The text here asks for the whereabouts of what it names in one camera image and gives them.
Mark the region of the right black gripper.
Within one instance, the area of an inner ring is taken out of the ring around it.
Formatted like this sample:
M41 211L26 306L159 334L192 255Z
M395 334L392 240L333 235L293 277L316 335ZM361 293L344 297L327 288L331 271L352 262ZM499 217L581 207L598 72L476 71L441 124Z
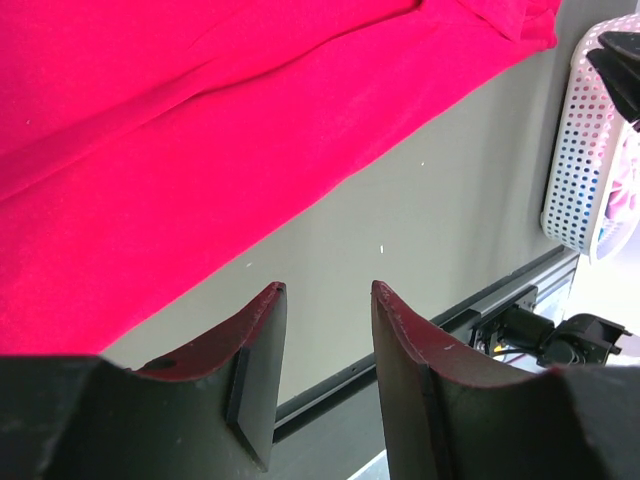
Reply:
M639 33L606 31L597 38L600 47L587 60L600 76L616 111L639 130Z

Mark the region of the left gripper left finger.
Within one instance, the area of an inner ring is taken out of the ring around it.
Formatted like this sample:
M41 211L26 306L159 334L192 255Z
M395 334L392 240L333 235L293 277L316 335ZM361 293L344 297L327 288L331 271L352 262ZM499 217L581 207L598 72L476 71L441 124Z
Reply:
M286 287L134 372L105 372L102 479L254 479L269 464Z

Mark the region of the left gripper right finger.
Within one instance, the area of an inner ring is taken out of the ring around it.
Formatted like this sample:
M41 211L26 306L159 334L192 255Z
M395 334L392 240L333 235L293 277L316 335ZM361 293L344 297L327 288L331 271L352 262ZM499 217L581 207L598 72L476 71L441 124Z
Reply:
M540 375L499 363L433 325L376 281L371 315L393 479L551 479L558 416Z

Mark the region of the red t shirt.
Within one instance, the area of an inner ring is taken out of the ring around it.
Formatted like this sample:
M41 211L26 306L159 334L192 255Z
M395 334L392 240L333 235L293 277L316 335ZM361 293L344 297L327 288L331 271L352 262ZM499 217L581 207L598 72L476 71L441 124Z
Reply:
M5 1L1 351L97 354L504 70L556 1Z

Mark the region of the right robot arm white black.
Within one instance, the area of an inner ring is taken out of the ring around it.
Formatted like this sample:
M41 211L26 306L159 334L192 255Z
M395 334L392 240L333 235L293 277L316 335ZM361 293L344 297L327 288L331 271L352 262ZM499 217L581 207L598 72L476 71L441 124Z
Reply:
M615 256L639 225L639 17L592 27L571 59L540 224L592 263ZM593 314L560 323L520 306L475 327L491 357L529 355L541 367L634 358L632 334Z

